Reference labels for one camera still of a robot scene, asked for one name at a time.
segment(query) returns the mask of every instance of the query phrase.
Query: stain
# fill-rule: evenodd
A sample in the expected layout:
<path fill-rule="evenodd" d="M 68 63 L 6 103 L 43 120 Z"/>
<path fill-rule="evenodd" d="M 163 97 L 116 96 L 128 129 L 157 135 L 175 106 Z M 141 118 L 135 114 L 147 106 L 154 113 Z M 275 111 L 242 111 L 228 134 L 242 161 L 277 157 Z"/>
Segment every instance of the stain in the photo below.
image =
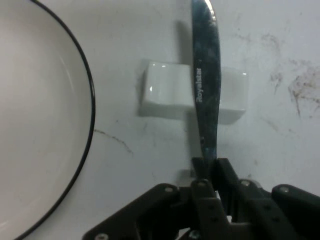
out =
<path fill-rule="evenodd" d="M 281 43 L 279 39 L 271 35 L 270 33 L 262 35 L 261 37 L 262 43 L 266 46 L 271 47 L 275 52 L 280 53 L 281 51 Z"/>
<path fill-rule="evenodd" d="M 289 85 L 288 90 L 290 92 L 291 101 L 294 103 L 299 117 L 301 117 L 301 104 L 308 104 L 309 106 L 315 105 L 313 112 L 316 112 L 320 108 L 319 86 L 320 67 L 312 66 L 308 66 L 307 70 L 298 75 Z"/>
<path fill-rule="evenodd" d="M 143 131 L 146 132 L 147 131 L 147 127 L 148 127 L 148 123 L 146 122 L 143 126 Z"/>
<path fill-rule="evenodd" d="M 293 131 L 291 128 L 289 128 L 289 133 L 292 133 L 292 134 L 297 134 L 295 131 Z"/>
<path fill-rule="evenodd" d="M 272 128 L 273 130 L 275 130 L 276 132 L 279 131 L 279 127 L 271 120 L 269 119 L 266 119 L 266 118 L 263 118 L 263 117 L 260 117 L 260 119 L 262 121 L 264 121 L 270 128 Z"/>
<path fill-rule="evenodd" d="M 304 70 L 305 68 L 311 68 L 313 66 L 312 62 L 308 60 L 295 60 L 289 58 L 288 62 L 295 67 L 292 69 L 293 72 Z"/>
<path fill-rule="evenodd" d="M 128 145 L 124 141 L 120 140 L 119 138 L 117 138 L 115 136 L 111 136 L 111 135 L 105 133 L 104 131 L 101 131 L 101 130 L 98 130 L 98 129 L 95 129 L 94 132 L 98 133 L 98 134 L 102 134 L 102 135 L 106 136 L 109 139 L 115 140 L 117 143 L 121 144 L 129 154 L 134 156 L 134 152 L 128 147 Z"/>
<path fill-rule="evenodd" d="M 277 90 L 281 83 L 283 82 L 284 76 L 281 72 L 277 72 L 270 75 L 270 82 L 274 84 L 274 94 L 277 93 Z"/>
<path fill-rule="evenodd" d="M 238 34 L 238 33 L 235 33 L 232 36 L 234 38 L 236 38 L 236 39 L 240 39 L 242 41 L 245 41 L 247 44 L 250 44 L 252 42 L 250 33 L 247 36 L 243 36 L 243 35 Z"/>

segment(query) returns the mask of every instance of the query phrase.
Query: table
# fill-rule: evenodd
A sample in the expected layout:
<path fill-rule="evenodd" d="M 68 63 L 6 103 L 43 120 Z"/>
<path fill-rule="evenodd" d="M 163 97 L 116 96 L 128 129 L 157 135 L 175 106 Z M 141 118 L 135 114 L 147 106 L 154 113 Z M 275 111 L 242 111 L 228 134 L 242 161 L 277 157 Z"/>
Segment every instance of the table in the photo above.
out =
<path fill-rule="evenodd" d="M 158 183 L 190 182 L 194 121 L 138 114 L 150 60 L 192 64 L 189 0 L 42 0 L 71 29 L 96 92 L 91 149 L 75 185 L 27 240 L 79 240 Z M 223 67 L 249 74 L 248 111 L 218 126 L 219 157 L 268 191 L 320 195 L 320 2 L 214 0 Z"/>

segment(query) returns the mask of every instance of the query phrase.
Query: knife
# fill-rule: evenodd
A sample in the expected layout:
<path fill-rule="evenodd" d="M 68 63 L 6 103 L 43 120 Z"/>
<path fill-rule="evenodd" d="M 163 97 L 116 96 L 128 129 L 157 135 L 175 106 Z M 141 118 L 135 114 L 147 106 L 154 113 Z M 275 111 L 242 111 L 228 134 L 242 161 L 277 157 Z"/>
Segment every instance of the knife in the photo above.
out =
<path fill-rule="evenodd" d="M 217 159 L 217 128 L 221 92 L 220 41 L 210 0 L 192 1 L 193 82 L 202 157 L 192 163 L 199 179 L 209 179 Z"/>

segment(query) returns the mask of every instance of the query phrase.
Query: white plate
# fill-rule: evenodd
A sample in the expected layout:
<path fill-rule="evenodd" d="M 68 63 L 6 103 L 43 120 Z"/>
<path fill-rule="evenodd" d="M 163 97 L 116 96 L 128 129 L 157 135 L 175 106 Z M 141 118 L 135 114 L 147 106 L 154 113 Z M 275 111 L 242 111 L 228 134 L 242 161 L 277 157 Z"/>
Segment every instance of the white plate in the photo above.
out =
<path fill-rule="evenodd" d="M 0 239 L 22 238 L 67 194 L 89 151 L 95 95 L 66 25 L 41 3 L 0 1 Z"/>

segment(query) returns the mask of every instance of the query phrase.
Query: screw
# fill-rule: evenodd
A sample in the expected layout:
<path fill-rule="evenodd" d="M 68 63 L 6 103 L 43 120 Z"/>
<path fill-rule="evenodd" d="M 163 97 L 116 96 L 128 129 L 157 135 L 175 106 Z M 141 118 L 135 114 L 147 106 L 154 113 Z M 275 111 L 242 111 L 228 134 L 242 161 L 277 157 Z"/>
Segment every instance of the screw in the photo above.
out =
<path fill-rule="evenodd" d="M 173 191 L 174 191 L 174 189 L 172 188 L 172 187 L 166 187 L 165 189 L 164 189 L 167 193 L 172 193 Z"/>
<path fill-rule="evenodd" d="M 105 233 L 99 233 L 94 240 L 109 240 L 109 236 Z"/>
<path fill-rule="evenodd" d="M 280 191 L 284 192 L 284 193 L 288 193 L 289 192 L 289 188 L 286 186 L 282 186 L 280 187 Z"/>
<path fill-rule="evenodd" d="M 189 233 L 189 238 L 192 240 L 199 240 L 201 238 L 200 232 L 198 230 L 192 230 Z"/>
<path fill-rule="evenodd" d="M 248 186 L 250 185 L 250 182 L 249 182 L 248 180 L 242 180 L 242 181 L 241 181 L 241 184 L 242 184 L 243 186 L 248 187 Z"/>

